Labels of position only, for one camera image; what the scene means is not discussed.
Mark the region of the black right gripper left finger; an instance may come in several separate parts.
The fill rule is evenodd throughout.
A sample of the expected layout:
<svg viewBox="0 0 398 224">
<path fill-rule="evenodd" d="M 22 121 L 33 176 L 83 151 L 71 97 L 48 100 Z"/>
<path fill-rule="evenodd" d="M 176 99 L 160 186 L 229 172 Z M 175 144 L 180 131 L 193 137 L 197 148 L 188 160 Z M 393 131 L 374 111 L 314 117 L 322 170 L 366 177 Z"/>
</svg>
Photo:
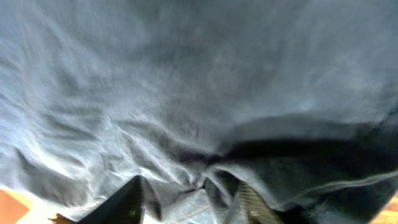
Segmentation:
<svg viewBox="0 0 398 224">
<path fill-rule="evenodd" d="M 140 224 L 143 190 L 136 176 L 77 224 Z"/>
</svg>

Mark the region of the navy blue shorts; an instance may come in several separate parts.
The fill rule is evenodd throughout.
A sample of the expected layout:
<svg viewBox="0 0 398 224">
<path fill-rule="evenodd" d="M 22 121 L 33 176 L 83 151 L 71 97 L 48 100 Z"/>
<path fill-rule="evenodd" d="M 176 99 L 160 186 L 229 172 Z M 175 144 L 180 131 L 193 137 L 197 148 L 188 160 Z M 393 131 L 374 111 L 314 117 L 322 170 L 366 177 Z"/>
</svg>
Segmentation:
<svg viewBox="0 0 398 224">
<path fill-rule="evenodd" d="M 2 1 L 1 186 L 81 220 L 368 223 L 397 193 L 396 1 Z"/>
</svg>

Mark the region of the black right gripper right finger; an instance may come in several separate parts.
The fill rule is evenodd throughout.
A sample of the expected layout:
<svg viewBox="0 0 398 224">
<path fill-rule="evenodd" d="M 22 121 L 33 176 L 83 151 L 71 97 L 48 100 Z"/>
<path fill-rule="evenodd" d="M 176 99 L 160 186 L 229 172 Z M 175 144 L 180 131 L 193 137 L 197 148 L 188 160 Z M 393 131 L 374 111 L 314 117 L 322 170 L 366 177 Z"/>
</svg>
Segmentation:
<svg viewBox="0 0 398 224">
<path fill-rule="evenodd" d="M 264 199 L 246 182 L 239 183 L 238 194 L 244 224 L 283 224 Z"/>
</svg>

